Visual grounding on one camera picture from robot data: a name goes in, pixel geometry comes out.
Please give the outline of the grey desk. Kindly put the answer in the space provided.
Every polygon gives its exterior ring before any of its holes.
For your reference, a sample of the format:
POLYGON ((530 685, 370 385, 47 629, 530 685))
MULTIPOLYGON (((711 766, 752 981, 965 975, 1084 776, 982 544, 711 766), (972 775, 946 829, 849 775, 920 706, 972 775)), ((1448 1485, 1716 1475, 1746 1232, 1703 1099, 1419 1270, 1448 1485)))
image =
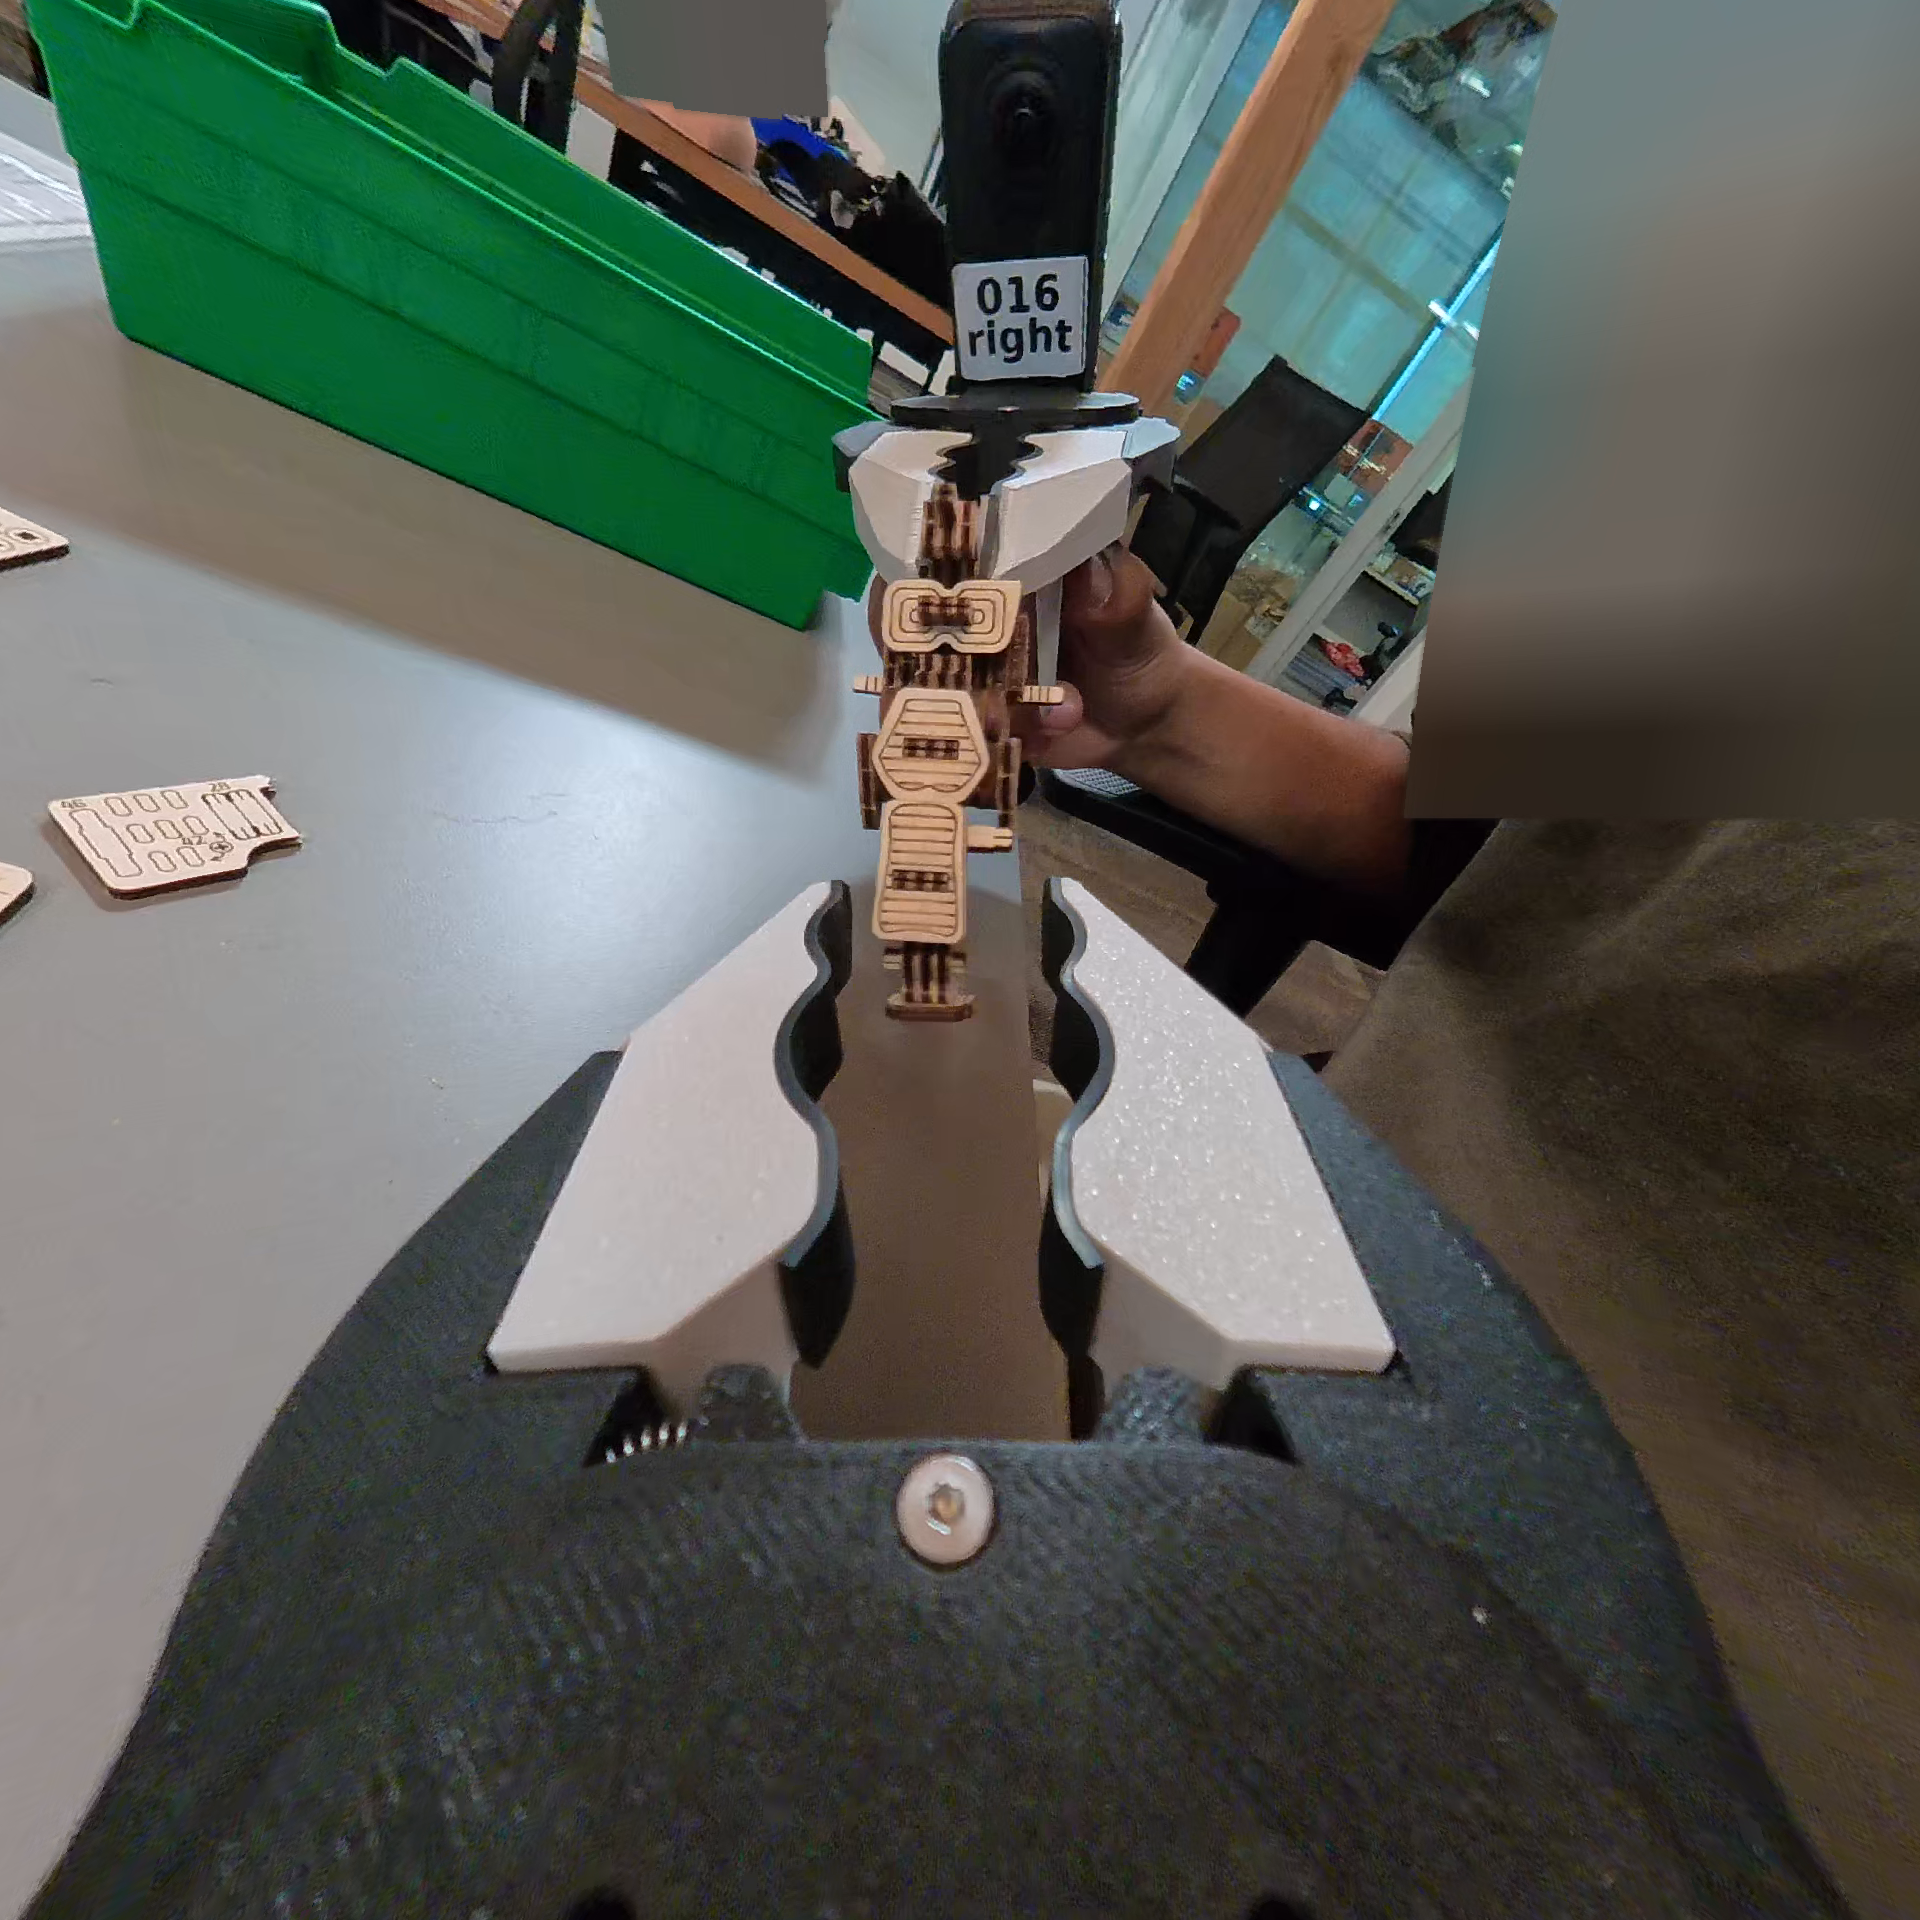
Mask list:
POLYGON ((866 641, 793 633, 148 348, 3 250, 3 1916, 281 1401, 595 1052, 872 882, 866 641), (302 845, 109 898, 53 800, 268 776, 302 845))

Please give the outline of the person's right hand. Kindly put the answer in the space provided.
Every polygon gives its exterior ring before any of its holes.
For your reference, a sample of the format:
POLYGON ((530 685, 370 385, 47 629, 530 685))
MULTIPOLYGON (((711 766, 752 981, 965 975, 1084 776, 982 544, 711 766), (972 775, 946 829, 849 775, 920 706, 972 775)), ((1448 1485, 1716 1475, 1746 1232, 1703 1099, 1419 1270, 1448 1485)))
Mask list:
POLYGON ((1020 709, 1026 762, 1056 773, 1110 773, 1128 781, 1161 768, 1193 668, 1157 603, 1157 582, 1111 542, 1069 570, 1060 594, 1051 706, 1020 709))

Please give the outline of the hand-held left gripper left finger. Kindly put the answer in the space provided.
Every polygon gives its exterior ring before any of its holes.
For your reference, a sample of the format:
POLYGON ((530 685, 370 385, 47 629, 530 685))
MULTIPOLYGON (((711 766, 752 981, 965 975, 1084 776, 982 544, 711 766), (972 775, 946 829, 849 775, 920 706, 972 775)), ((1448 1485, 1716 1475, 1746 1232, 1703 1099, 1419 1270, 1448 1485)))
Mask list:
POLYGON ((689 1420, 723 1370, 780 1408, 851 1307, 822 1097, 844 1063, 851 892, 803 887, 625 1038, 488 1342, 504 1376, 639 1372, 689 1420))

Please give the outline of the person's right forearm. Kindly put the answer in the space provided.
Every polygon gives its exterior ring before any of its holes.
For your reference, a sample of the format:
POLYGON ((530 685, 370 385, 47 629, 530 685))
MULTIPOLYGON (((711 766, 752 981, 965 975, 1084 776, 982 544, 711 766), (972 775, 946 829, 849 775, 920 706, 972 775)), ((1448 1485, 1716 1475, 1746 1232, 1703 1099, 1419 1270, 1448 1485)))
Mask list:
POLYGON ((1310 877, 1395 892, 1411 866, 1400 733, 1310 709, 1187 646, 1130 779, 1196 822, 1310 877))

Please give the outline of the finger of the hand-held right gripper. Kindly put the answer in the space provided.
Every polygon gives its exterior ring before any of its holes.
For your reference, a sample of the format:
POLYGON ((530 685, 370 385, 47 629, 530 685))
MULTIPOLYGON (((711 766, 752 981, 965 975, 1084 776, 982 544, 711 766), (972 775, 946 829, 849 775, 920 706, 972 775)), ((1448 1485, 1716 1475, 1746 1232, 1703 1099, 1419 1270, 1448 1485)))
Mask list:
POLYGON ((1120 541, 1130 509, 1125 436, 1030 436, 985 498, 979 574, 1047 589, 1120 541))
POLYGON ((847 492, 861 547, 881 587, 928 578, 923 542, 933 565, 976 560, 976 504, 962 498, 948 474, 967 439, 849 439, 847 492))

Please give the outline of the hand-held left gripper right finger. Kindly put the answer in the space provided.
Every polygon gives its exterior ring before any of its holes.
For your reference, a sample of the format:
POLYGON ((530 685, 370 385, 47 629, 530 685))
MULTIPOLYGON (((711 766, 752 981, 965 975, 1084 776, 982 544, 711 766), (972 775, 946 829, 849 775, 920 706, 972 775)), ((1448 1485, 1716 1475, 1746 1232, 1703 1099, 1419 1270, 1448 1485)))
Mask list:
POLYGON ((1137 1372, 1203 1399, 1381 1378, 1393 1337, 1260 1036, 1077 880, 1046 885, 1040 962, 1068 1113, 1038 1280, 1069 1434, 1137 1372))

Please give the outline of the wooden workbench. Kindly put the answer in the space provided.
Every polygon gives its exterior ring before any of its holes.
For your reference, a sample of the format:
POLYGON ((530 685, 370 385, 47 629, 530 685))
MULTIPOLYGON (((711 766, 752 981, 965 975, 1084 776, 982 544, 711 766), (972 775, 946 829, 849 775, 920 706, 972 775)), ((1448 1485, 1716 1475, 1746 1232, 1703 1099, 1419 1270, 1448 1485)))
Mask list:
MULTIPOLYGON (((421 64, 440 72, 437 63, 445 63, 462 85, 479 85, 492 97, 492 48, 511 22, 506 4, 380 4, 380 12, 384 56, 413 59, 427 44, 443 48, 443 56, 424 56, 421 64)), ((867 338, 876 360, 891 351, 928 377, 940 375, 952 346, 944 308, 854 252, 758 178, 710 155, 657 110, 617 97, 605 64, 587 52, 584 20, 571 106, 611 132, 605 178, 613 189, 867 338)))

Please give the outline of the wooden beam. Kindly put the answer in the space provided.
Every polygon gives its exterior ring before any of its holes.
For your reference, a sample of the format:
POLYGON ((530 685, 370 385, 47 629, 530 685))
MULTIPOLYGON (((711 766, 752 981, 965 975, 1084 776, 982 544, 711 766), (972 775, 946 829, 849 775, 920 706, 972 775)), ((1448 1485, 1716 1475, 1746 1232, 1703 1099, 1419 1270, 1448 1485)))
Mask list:
POLYGON ((1144 414, 1161 414, 1193 369, 1392 12, 1392 2, 1294 4, 1110 363, 1108 389, 1144 414))

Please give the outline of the white paper sheet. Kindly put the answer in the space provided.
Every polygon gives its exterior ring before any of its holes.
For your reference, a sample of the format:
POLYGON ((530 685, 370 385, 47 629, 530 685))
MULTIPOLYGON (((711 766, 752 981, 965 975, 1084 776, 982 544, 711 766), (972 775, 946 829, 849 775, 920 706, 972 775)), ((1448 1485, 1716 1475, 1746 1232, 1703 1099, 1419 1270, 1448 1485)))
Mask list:
POLYGON ((66 158, 2 132, 2 248, 90 243, 91 220, 78 171, 66 158))

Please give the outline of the green plastic bin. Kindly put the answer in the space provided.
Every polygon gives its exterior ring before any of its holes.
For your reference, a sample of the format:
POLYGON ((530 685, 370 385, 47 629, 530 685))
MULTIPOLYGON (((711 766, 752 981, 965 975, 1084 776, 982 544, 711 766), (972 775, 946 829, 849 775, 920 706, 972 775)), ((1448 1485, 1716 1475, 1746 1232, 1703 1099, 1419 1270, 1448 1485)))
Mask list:
POLYGON ((872 565, 870 352, 316 4, 28 4, 138 346, 787 629, 872 565))

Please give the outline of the wooden motorcycle model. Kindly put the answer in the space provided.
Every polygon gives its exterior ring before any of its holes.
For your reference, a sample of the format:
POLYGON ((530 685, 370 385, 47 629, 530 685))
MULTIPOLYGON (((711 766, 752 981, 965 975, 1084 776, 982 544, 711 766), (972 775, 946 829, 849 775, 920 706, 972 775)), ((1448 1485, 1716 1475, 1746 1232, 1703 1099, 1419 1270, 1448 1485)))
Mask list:
POLYGON ((859 817, 877 836, 872 932, 893 973, 885 1014, 963 1023, 967 863, 1010 853, 1021 793, 1015 718, 1062 695, 1040 667, 1040 599, 984 567, 985 510, 930 488, 903 578, 883 587, 876 733, 855 743, 859 817))

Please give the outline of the black office chair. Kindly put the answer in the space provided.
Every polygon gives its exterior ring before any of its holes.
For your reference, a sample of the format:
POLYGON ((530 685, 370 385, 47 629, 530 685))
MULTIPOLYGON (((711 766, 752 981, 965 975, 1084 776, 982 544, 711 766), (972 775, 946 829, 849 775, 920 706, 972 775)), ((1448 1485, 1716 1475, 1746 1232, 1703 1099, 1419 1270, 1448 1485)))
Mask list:
POLYGON ((1274 520, 1316 482, 1368 412, 1275 354, 1175 462, 1183 541, 1166 609, 1197 645, 1233 574, 1274 520))

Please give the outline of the small slotted wooden panel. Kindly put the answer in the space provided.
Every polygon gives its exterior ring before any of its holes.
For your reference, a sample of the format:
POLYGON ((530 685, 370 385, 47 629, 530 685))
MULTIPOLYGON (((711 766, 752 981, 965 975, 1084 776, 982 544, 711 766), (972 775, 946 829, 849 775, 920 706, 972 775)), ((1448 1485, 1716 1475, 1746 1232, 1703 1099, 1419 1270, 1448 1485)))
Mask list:
POLYGON ((304 842, 269 776, 178 781, 53 798, 47 822, 112 901, 242 879, 304 842))

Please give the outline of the person's olive clothing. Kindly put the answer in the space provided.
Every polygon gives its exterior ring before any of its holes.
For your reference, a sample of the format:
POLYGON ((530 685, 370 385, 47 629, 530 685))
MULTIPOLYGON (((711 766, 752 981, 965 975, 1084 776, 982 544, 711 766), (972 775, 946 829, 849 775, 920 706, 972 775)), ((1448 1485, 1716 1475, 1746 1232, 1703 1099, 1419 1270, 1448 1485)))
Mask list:
POLYGON ((1325 1083, 1636 1450, 1765 1762, 1916 1916, 1916 822, 1508 822, 1325 1083))

